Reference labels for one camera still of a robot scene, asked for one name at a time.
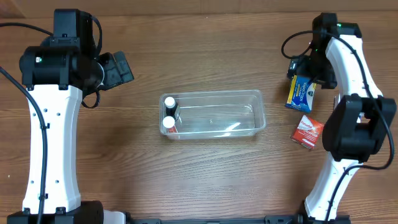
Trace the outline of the blue yellow VapoDrops box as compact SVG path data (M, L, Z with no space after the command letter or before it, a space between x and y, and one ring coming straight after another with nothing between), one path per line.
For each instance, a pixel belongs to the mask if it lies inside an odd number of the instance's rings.
M294 75L290 83L286 107L310 113L317 84L310 83L308 77Z

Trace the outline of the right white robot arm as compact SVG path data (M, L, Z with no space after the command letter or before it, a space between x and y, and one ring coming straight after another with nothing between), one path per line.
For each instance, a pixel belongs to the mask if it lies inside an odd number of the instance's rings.
M363 54L359 25L338 22L333 14L321 14L312 22L312 41L300 55L291 56L287 77L308 77L307 86L339 88L332 114L323 127L326 161L310 194L304 214L295 223L350 223L336 212L345 190L360 169L368 169L369 157L389 141L387 169L395 153L390 125L397 111L394 99L383 97L373 82Z

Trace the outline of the orange bottle white cap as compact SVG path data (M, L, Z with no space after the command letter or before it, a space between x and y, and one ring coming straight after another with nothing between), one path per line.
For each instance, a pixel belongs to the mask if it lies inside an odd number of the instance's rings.
M162 120L162 125L167 130L168 133L177 133L177 128L175 126L175 119L172 116L166 116Z

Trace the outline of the red Panadol box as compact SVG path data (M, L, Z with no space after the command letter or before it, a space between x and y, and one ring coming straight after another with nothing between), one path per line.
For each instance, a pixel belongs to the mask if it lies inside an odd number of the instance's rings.
M303 115L290 139L307 149L313 149L323 132L323 128L323 123Z

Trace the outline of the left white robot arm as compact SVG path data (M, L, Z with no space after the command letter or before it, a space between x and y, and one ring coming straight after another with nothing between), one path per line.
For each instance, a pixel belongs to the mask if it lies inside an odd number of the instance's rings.
M81 199L76 177L80 107L90 94L133 80L123 52L100 52L92 41L51 37L27 48L17 87L29 102L30 169L22 209L8 223L130 223L127 212Z

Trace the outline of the clear plastic container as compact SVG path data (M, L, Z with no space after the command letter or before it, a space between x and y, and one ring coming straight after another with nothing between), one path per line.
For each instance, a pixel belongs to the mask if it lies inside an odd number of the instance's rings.
M175 125L163 125L165 100L172 97L179 115ZM173 140L217 139L253 136L266 127L259 90L165 93L159 99L159 131Z

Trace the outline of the black bottle white cap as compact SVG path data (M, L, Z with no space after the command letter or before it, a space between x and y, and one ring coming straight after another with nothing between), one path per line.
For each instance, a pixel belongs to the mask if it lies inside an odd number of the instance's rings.
M166 97L164 101L165 112L167 116L173 117L174 120L178 120L180 117L180 106L177 101L171 97Z

